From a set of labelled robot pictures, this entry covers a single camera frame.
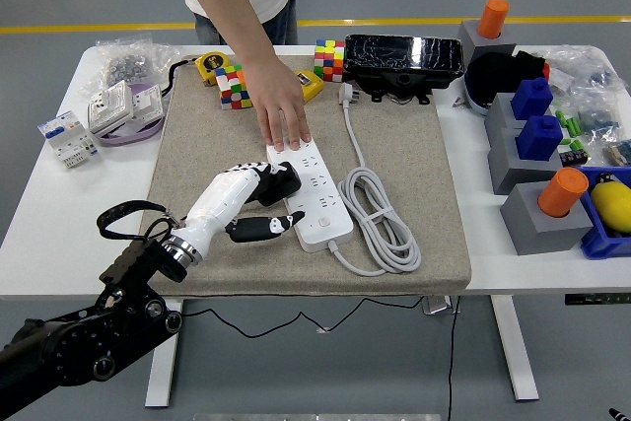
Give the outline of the person's right hand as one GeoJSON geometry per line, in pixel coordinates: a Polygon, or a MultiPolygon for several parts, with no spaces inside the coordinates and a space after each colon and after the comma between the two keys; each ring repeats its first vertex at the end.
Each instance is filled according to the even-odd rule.
{"type": "Polygon", "coordinates": [[[266,145],[292,151],[311,141],[302,85],[296,73],[275,54],[242,59],[245,81],[266,145]]]}

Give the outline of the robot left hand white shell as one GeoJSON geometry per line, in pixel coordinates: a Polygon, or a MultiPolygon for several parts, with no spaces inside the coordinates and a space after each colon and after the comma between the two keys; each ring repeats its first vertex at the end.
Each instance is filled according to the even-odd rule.
{"type": "Polygon", "coordinates": [[[240,218],[242,207],[252,201],[270,206],[301,188],[297,172],[288,162],[236,165],[218,175],[188,211],[181,228],[165,245],[203,259],[212,239],[227,233],[235,243],[271,240],[294,227],[304,217],[295,211],[281,217],[240,218]]]}

